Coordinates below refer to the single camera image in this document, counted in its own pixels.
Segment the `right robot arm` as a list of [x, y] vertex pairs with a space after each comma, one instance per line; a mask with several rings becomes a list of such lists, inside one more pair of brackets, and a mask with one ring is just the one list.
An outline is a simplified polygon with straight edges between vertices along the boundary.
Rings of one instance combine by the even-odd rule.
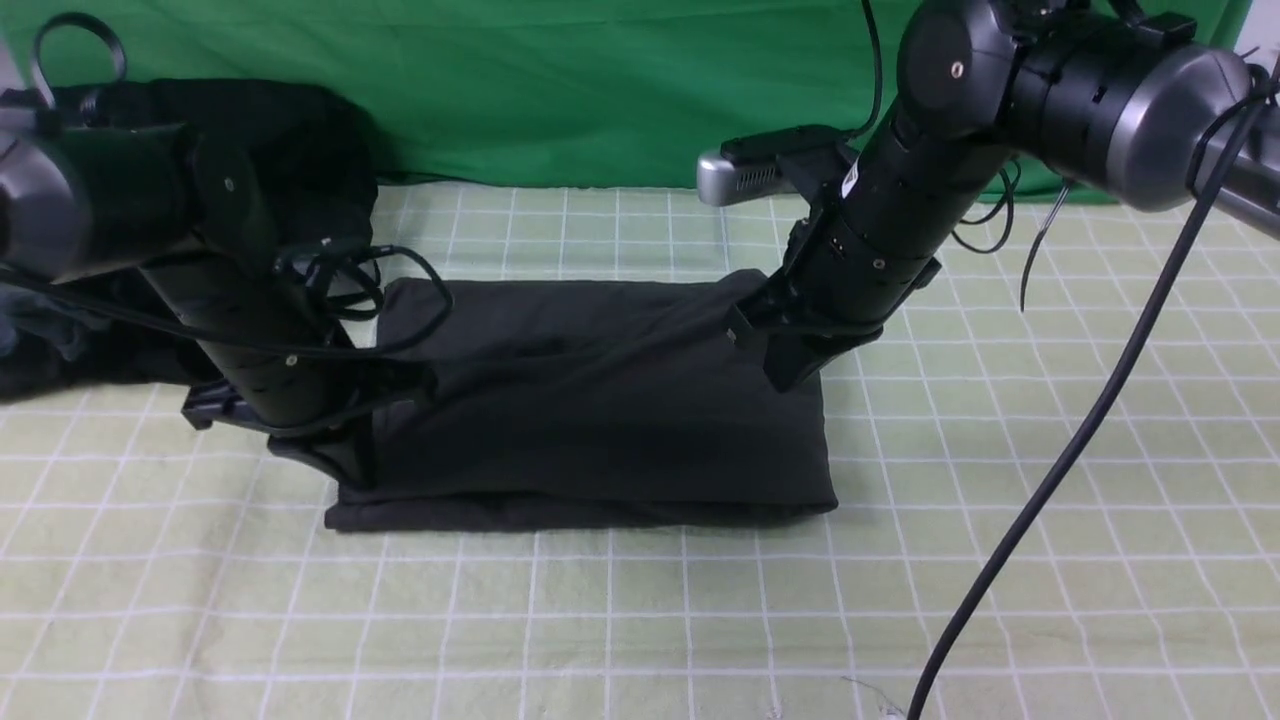
[[810, 208], [782, 266], [726, 318], [737, 346], [764, 348], [773, 387], [876, 341], [1019, 155], [1148, 213], [1206, 197], [1224, 161], [1216, 206], [1277, 234], [1277, 109], [1265, 104], [1230, 147], [1248, 101], [1268, 99], [1265, 76], [1198, 44], [1184, 15], [1112, 8], [925, 1], [902, 37], [896, 96], [859, 149], [841, 129], [799, 126], [700, 156], [708, 205], [792, 191]]

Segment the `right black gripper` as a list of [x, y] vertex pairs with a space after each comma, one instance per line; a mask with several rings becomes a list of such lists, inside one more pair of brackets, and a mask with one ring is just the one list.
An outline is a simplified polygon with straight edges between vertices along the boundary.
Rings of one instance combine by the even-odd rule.
[[765, 342], [782, 393], [872, 342], [1010, 156], [986, 132], [947, 137], [891, 106], [845, 177], [819, 187], [790, 258], [730, 311], [730, 338]]

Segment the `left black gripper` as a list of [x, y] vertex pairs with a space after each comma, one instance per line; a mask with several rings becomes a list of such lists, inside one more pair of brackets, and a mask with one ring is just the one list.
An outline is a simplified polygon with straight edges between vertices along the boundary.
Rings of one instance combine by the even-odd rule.
[[429, 363], [355, 347], [300, 290], [219, 254], [155, 263], [142, 274], [220, 375], [188, 392], [180, 414], [192, 428], [253, 430], [271, 455], [339, 487], [376, 487], [372, 415], [431, 397]]

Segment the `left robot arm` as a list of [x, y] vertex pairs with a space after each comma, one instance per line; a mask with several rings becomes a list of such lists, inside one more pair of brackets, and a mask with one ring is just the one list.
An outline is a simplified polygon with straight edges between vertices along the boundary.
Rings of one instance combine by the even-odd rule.
[[375, 488], [376, 410], [434, 379], [346, 333], [384, 304], [362, 124], [273, 81], [5, 91], [3, 400], [179, 386], [192, 427]]

